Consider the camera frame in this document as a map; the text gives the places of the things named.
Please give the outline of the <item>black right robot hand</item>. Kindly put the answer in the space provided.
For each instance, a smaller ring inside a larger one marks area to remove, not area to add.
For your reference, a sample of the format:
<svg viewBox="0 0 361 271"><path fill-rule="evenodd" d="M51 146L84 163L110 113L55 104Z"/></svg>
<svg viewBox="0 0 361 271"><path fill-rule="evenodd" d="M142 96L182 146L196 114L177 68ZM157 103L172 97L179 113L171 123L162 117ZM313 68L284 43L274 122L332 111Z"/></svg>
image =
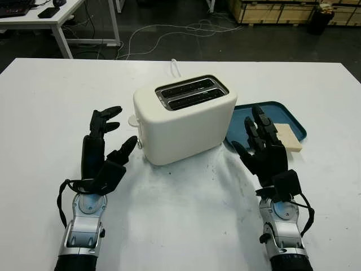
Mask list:
<svg viewBox="0 0 361 271"><path fill-rule="evenodd" d="M273 176L288 170L287 153L274 123L259 105L252 107L252 115L252 119L245 118L244 126L254 154L237 141L232 141L232 145L251 174L258 177L260 185L268 187L273 185Z"/></svg>

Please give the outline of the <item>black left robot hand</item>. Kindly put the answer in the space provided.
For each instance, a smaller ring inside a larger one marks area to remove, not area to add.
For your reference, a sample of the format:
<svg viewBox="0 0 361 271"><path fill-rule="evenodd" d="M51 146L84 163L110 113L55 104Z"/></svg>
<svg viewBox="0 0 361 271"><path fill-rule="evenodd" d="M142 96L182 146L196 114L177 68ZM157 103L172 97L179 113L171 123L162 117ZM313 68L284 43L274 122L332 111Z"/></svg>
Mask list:
<svg viewBox="0 0 361 271"><path fill-rule="evenodd" d="M122 167L129 161L129 156L138 142L135 135L123 143L119 150L114 150L107 156L104 155L104 135L120 126L119 122L110 122L110 119L121 112L121 106L93 111L90 121L90 133L83 138L81 159L81 177L83 180L95 178L107 162Z"/></svg>

